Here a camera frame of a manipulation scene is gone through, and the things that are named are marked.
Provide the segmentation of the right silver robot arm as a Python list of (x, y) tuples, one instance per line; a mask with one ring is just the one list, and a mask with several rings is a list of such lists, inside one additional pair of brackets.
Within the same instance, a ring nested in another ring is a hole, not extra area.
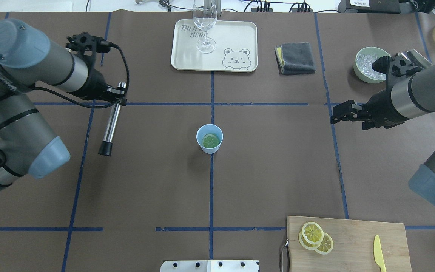
[[(418, 124), (431, 121), (435, 115), (435, 64), (397, 54), (378, 57), (371, 68), (385, 76), (385, 89), (366, 103), (347, 100), (333, 106), (332, 124), (360, 122), (363, 130), (369, 130), (412, 122), (420, 133), (435, 128), (432, 124)], [(409, 179), (409, 188), (435, 207), (435, 148)]]

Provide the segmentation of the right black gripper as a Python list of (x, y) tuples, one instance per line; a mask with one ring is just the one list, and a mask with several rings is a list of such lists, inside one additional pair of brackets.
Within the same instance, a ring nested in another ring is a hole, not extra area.
[(373, 62), (372, 69), (386, 75), (386, 88), (373, 95), (362, 107), (354, 100), (333, 106), (331, 124), (364, 121), (363, 130), (389, 129), (429, 113), (412, 94), (413, 76), (424, 69), (397, 55), (380, 57)]

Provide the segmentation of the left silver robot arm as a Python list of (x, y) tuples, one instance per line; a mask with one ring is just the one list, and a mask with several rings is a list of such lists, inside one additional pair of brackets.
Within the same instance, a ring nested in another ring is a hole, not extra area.
[(40, 179), (66, 164), (71, 155), (27, 94), (46, 91), (75, 105), (105, 101), (111, 108), (99, 154), (110, 156), (119, 110), (126, 105), (126, 81), (113, 87), (95, 69), (97, 53), (118, 45), (83, 32), (65, 47), (19, 19), (0, 21), (0, 191), (29, 174)]

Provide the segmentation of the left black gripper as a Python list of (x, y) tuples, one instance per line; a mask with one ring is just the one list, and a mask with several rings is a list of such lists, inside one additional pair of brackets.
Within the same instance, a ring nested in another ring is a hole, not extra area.
[(103, 100), (112, 105), (127, 104), (127, 87), (112, 87), (95, 69), (96, 55), (110, 51), (110, 42), (89, 33), (67, 37), (66, 48), (74, 51), (74, 67), (66, 80), (66, 91), (81, 100)]

